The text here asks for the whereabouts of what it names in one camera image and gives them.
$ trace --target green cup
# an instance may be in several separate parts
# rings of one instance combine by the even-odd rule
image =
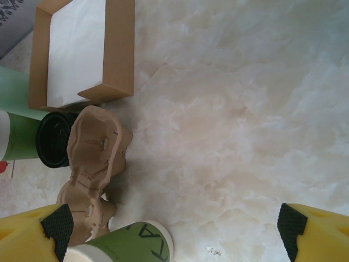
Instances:
[[[0,110],[37,120],[47,112],[28,108],[29,75],[0,67]]]
[[[0,161],[38,158],[35,136],[40,121],[0,111]]]
[[[64,262],[169,262],[173,242],[155,221],[137,222],[107,235],[68,248]]]

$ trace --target white paper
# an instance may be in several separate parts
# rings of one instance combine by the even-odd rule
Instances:
[[[47,105],[86,99],[81,91],[102,83],[105,0],[74,0],[54,13],[50,29]]]

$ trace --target marble countertop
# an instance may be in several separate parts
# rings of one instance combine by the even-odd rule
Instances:
[[[282,203],[349,215],[349,3],[137,1],[132,129],[111,229],[162,223],[175,262],[288,261]],[[29,72],[31,35],[0,61]],[[69,168],[17,161],[0,216],[54,203]]]

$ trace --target black lettering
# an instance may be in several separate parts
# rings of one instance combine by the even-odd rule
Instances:
[[[144,226],[142,227],[141,231],[139,232],[138,236],[140,236],[141,238],[144,238],[144,237],[161,237],[160,235],[158,234],[153,234],[149,229],[147,229],[147,224],[144,224]]]
[[[109,255],[113,255],[113,257],[118,260],[119,256],[115,253],[114,250],[112,250],[109,246],[104,246],[104,248],[110,253]]]
[[[160,253],[158,254],[155,251],[152,251],[153,255],[158,258],[161,262],[168,262],[169,258],[163,258],[163,251],[164,251],[164,240],[161,239],[161,248],[160,248]]]
[[[128,226],[126,227],[126,230],[130,230],[130,228],[131,228],[134,224],[135,224],[135,223],[128,225]]]

